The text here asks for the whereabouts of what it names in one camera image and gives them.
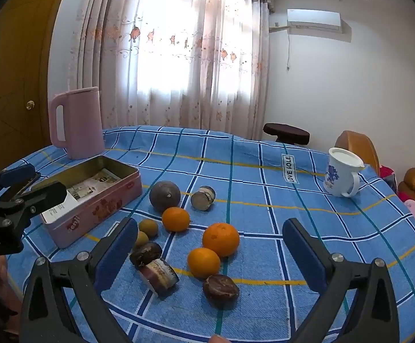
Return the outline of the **person's left hand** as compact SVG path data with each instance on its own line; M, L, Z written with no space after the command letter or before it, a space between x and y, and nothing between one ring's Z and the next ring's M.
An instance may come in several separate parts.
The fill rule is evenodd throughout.
M208 343L231 343L228 339L218 335L214 334L208 341Z

